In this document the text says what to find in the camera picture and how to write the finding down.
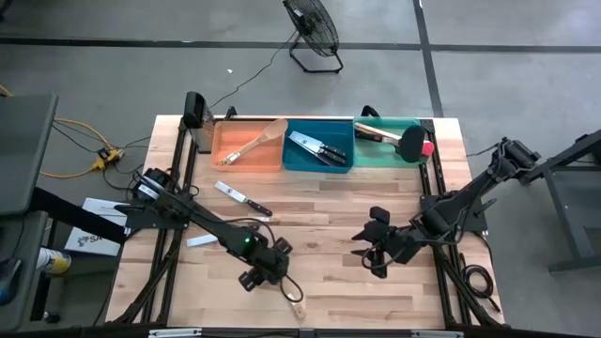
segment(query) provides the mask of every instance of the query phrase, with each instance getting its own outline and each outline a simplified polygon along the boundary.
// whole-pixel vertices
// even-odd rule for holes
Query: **orange tray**
[[[253,141],[271,121],[221,121],[215,125],[210,164],[215,170],[239,173],[269,173],[282,168],[284,137],[256,146],[230,165],[218,164],[225,156]]]

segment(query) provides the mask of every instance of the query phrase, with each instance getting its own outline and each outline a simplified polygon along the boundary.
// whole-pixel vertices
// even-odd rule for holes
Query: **wooden spatula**
[[[238,151],[227,155],[223,160],[219,161],[219,164],[232,164],[234,161],[244,156],[244,154],[248,153],[256,146],[284,135],[286,129],[288,129],[288,121],[286,119],[280,118],[271,122],[253,141],[242,146],[242,148],[240,148]]]

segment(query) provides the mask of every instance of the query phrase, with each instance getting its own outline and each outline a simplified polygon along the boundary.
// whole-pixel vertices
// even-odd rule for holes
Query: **wooden table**
[[[170,166],[180,116],[157,116],[146,168]],[[448,190],[461,189],[470,179],[459,123],[434,119],[442,169]],[[209,155],[196,157],[193,184],[197,202],[224,218],[258,216],[213,188],[222,180],[273,210],[280,221],[276,237],[294,247],[289,275],[302,287],[307,317],[298,321],[277,286],[264,283],[246,292],[238,282],[249,267],[225,253],[218,244],[187,248],[182,242],[174,286],[170,326],[271,328],[443,328],[439,289],[430,248],[423,248],[407,265],[393,264],[380,280],[361,267],[351,250],[367,242],[350,240],[369,220],[372,206],[388,209],[392,224],[404,225],[417,213],[422,187],[417,169],[355,167],[346,175],[282,170],[278,173],[220,173],[208,164]],[[432,189],[436,191],[434,180]],[[184,238],[205,234],[191,226]],[[148,278],[156,230],[140,231],[124,247],[107,320],[121,315]],[[467,234],[459,245],[468,264],[479,264],[493,274],[485,245]],[[155,313],[162,285],[155,298]],[[449,282],[455,317],[459,318],[455,287]],[[497,320],[487,301],[485,308]]]

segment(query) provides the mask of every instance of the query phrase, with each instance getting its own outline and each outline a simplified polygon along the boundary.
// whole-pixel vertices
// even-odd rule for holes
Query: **black fan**
[[[290,47],[290,57],[296,61],[302,70],[310,73],[338,73],[343,64],[338,56],[338,33],[331,21],[330,14],[319,0],[284,0],[284,7],[292,19],[292,23],[299,34]],[[309,47],[323,57],[336,56],[340,68],[338,69],[307,69],[292,51],[299,45],[299,40],[304,38]]]

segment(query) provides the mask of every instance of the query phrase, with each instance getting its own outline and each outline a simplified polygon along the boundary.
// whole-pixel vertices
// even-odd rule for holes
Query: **can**
[[[70,266],[71,256],[68,253],[61,253],[46,248],[39,249],[36,269],[46,273],[61,274],[67,271]]]

